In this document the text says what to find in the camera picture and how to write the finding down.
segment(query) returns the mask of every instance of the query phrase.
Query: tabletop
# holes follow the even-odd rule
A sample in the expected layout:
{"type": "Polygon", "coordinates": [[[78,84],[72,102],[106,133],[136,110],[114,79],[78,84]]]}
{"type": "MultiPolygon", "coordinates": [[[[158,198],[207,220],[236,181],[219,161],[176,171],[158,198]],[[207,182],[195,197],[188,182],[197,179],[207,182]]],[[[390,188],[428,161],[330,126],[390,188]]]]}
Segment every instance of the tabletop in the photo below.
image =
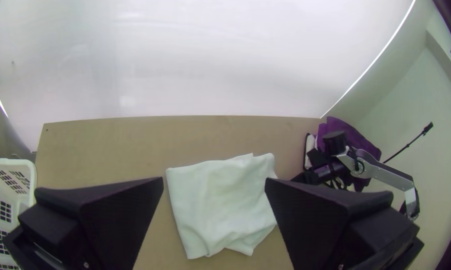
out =
{"type": "MultiPolygon", "coordinates": [[[[167,168],[254,153],[275,156],[275,173],[289,180],[302,171],[304,139],[316,118],[268,116],[151,116],[46,123],[35,165],[37,186],[82,188],[163,176],[167,168]]],[[[292,270],[276,227],[252,256],[224,249],[189,260],[164,193],[134,269],[292,270]]]]}

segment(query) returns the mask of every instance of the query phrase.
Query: white towel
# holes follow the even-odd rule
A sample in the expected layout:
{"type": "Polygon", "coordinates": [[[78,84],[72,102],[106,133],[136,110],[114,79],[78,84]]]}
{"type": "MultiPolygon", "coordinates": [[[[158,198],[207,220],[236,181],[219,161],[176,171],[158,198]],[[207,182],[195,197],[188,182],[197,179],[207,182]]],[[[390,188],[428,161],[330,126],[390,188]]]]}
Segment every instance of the white towel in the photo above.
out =
{"type": "Polygon", "coordinates": [[[188,259],[228,248],[251,256],[277,224],[264,192],[274,155],[211,160],[165,171],[177,229],[188,259]]]}

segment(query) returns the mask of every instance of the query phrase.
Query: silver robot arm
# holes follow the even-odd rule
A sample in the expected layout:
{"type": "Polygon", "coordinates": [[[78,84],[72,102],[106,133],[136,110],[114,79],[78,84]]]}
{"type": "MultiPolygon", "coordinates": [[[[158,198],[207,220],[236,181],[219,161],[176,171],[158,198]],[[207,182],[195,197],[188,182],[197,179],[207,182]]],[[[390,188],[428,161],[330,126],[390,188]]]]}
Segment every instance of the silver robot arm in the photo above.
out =
{"type": "Polygon", "coordinates": [[[336,155],[349,170],[350,174],[357,178],[374,178],[405,194],[405,208],[407,217],[415,221],[419,216],[416,187],[412,176],[387,166],[377,161],[370,153],[362,149],[354,149],[346,146],[344,152],[336,155]]]}

